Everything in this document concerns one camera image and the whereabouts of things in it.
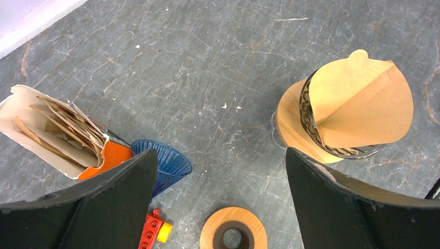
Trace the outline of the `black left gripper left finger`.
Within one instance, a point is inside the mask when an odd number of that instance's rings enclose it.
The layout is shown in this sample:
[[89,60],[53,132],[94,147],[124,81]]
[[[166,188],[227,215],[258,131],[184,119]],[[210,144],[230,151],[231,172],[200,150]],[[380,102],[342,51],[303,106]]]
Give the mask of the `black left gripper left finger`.
[[157,152],[34,201],[1,205],[1,248],[137,248],[152,197]]

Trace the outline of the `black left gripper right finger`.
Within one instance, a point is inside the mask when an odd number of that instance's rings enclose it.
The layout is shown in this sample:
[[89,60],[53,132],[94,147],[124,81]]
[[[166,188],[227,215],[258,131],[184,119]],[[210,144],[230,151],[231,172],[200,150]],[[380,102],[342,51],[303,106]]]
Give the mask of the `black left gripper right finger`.
[[439,201],[369,185],[292,147],[285,162],[305,248],[439,248]]

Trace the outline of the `blue plastic dripper cone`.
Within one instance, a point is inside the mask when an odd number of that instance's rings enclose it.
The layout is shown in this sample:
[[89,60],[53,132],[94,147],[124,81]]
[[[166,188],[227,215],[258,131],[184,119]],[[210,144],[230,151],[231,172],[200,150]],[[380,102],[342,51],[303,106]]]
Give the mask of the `blue plastic dripper cone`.
[[141,139],[134,141],[131,148],[135,155],[147,149],[154,149],[157,152],[158,170],[152,198],[192,172],[193,167],[189,159],[170,145],[154,140]]

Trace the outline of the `brown paper coffee filter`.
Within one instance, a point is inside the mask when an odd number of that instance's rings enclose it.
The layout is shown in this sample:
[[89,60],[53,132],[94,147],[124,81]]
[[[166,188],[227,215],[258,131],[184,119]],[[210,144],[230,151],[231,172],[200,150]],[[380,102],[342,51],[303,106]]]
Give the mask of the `brown paper coffee filter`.
[[313,118],[324,145],[334,148],[392,143],[413,120],[413,98],[392,61],[358,49],[319,68],[309,84]]

